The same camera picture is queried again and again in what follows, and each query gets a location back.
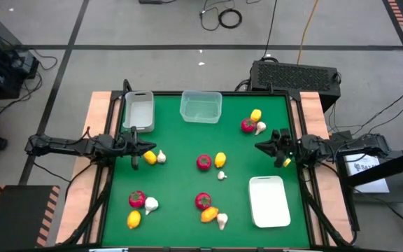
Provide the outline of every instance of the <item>clear plastic container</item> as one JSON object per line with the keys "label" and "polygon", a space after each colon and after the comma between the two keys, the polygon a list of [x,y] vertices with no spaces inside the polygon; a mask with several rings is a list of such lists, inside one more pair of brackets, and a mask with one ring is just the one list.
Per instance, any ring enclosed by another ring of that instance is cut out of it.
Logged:
{"label": "clear plastic container", "polygon": [[222,94],[219,92],[184,91],[180,114],[192,123],[217,123],[222,115]]}

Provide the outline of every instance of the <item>green tablecloth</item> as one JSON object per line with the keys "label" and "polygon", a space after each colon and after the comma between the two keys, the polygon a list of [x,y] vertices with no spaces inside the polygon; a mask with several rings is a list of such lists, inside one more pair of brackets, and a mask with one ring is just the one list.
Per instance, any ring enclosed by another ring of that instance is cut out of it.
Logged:
{"label": "green tablecloth", "polygon": [[[157,144],[167,156],[165,164],[149,165],[139,161],[134,171],[130,157],[116,160],[113,185],[108,203],[103,246],[170,247],[309,247],[299,181],[295,165],[277,169],[273,160],[254,147],[270,138],[272,129],[290,128],[285,97],[224,96],[222,116],[217,124],[185,122],[180,113],[180,96],[155,95],[155,129],[141,134]],[[262,110],[267,130],[255,136],[244,134],[240,123],[253,109]],[[201,154],[214,160],[224,152],[227,163],[221,169],[228,176],[217,179],[212,165],[207,172],[198,170],[195,161]],[[290,210],[287,227],[258,228],[253,224],[248,182],[254,176],[280,176]],[[141,224],[130,230],[127,216],[133,208],[129,194],[142,190],[160,203],[158,210],[145,215]],[[194,206],[195,196],[207,192],[213,206],[226,213],[224,230],[217,222],[200,222],[201,211]]]}

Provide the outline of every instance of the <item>black box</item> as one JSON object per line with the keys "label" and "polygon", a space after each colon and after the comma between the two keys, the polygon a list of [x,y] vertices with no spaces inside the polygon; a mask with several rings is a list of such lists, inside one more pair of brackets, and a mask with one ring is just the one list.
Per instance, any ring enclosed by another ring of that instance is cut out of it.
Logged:
{"label": "black box", "polygon": [[320,94],[323,112],[340,98],[341,76],[336,68],[255,61],[251,68],[251,90],[288,91],[299,96],[302,91]]}
{"label": "black box", "polygon": [[35,78],[38,60],[0,22],[0,99],[16,99],[25,79]]}

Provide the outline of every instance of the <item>toy tomato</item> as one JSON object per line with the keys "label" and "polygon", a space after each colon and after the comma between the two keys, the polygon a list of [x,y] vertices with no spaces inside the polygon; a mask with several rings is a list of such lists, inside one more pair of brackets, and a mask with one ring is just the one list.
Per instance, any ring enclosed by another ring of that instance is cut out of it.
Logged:
{"label": "toy tomato", "polygon": [[197,158],[197,167],[202,171],[208,170],[211,166],[211,163],[211,157],[209,157],[208,155],[203,154]]}
{"label": "toy tomato", "polygon": [[211,206],[211,196],[206,192],[201,192],[195,197],[195,206],[198,209],[205,210]]}
{"label": "toy tomato", "polygon": [[241,123],[241,129],[245,133],[251,133],[256,128],[256,122],[253,122],[250,118],[243,119]]}
{"label": "toy tomato", "polygon": [[144,202],[146,202],[146,196],[144,195],[144,192],[137,190],[137,191],[130,193],[130,196],[129,196],[130,206],[139,208],[144,205]]}

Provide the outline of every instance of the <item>gray floor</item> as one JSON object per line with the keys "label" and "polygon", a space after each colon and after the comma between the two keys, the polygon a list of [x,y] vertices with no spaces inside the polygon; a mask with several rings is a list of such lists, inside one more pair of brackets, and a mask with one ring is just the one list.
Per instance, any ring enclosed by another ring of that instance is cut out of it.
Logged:
{"label": "gray floor", "polygon": [[[66,45],[69,42],[83,0],[0,1],[0,20],[23,43]],[[136,0],[90,0],[76,45],[264,45],[271,19],[272,1],[254,5],[236,0],[243,14],[237,29],[214,32],[200,27],[198,12],[203,1],[178,0],[162,6],[139,5]],[[272,45],[298,45],[313,1],[279,0],[276,7]],[[215,25],[207,15],[206,26]],[[307,45],[401,46],[381,0],[321,0],[306,37]],[[59,58],[63,50],[42,50]],[[233,90],[248,77],[253,60],[262,50],[72,50],[66,61],[59,92],[50,114],[46,134],[77,138],[82,133],[90,95],[93,91],[119,90],[128,78],[135,90]],[[270,50],[280,62],[295,63],[296,50]],[[49,65],[48,59],[42,60]],[[337,102],[338,125],[360,124],[403,93],[403,51],[307,50],[302,64],[336,67],[342,74],[341,98]],[[31,100],[16,104],[0,116],[0,135],[9,140],[0,152],[0,185],[16,184],[27,156],[27,137],[38,128],[57,65],[42,71],[43,87]],[[393,117],[403,101],[366,128]],[[403,114],[379,127],[393,149],[403,149]],[[47,155],[37,158],[54,172],[71,177],[74,158]],[[29,184],[66,184],[34,168]],[[403,213],[403,204],[396,205]],[[57,217],[62,214],[60,198]],[[403,251],[403,222],[386,207],[358,204],[362,231],[357,245],[369,249]],[[59,218],[53,223],[57,230]],[[52,232],[50,244],[55,240]]]}

